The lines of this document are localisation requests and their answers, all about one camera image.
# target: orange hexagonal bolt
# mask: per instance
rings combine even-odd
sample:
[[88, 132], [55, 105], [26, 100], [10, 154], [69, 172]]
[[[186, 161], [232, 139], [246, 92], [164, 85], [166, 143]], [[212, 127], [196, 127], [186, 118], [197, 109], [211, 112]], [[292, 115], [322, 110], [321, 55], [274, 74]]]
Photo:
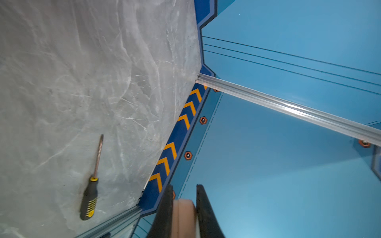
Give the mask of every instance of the orange hexagonal bolt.
[[364, 148], [370, 148], [372, 146], [371, 143], [367, 142], [367, 141], [363, 141], [363, 140], [359, 140], [359, 144], [364, 147]]
[[186, 160], [191, 160], [193, 155], [192, 155], [192, 153], [190, 151], [187, 151], [187, 152], [185, 152], [184, 157], [185, 157]]
[[201, 125], [205, 125], [207, 122], [208, 122], [208, 119], [206, 117], [200, 117]]

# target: screwdriver shaft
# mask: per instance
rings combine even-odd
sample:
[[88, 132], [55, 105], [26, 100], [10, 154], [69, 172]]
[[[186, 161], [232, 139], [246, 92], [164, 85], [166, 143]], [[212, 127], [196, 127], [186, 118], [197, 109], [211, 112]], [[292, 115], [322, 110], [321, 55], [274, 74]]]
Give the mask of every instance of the screwdriver shaft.
[[101, 158], [102, 145], [103, 145], [103, 134], [101, 135], [101, 139], [99, 141], [98, 156], [96, 158], [96, 164], [95, 164], [95, 170], [94, 170], [93, 178], [96, 178], [96, 173], [98, 171], [99, 159]]

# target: light blue surface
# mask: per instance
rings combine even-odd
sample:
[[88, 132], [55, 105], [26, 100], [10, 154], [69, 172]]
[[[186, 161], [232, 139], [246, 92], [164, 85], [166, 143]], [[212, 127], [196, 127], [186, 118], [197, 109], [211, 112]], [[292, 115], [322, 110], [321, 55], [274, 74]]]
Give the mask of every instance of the light blue surface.
[[230, 4], [232, 4], [235, 0], [218, 0], [217, 2], [217, 14], [223, 12]]
[[224, 94], [182, 198], [203, 184], [226, 238], [381, 237], [355, 140]]
[[141, 217], [132, 237], [146, 238], [154, 222], [156, 213]]
[[[381, 1], [236, 0], [206, 25], [203, 36], [381, 73]], [[203, 38], [205, 44], [381, 84], [381, 76]], [[381, 86], [204, 45], [204, 50], [255, 61], [376, 93]], [[279, 69], [204, 52], [222, 79], [367, 124], [381, 119], [381, 96]]]

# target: marble floor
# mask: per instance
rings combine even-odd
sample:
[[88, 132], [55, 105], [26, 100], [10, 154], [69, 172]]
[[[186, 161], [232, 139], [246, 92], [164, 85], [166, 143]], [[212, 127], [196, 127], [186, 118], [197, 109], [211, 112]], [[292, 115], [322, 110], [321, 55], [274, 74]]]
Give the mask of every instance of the marble floor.
[[134, 206], [200, 70], [193, 0], [2, 0], [0, 22], [0, 236], [74, 237]]

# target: black and yellow handle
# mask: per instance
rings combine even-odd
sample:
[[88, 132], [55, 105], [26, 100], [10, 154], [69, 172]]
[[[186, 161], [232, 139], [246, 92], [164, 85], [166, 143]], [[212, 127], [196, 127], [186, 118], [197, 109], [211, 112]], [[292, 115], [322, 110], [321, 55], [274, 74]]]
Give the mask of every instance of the black and yellow handle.
[[82, 220], [90, 219], [95, 212], [96, 200], [98, 197], [98, 191], [96, 186], [98, 184], [98, 178], [91, 177], [89, 185], [83, 193], [83, 199], [80, 209], [80, 217]]

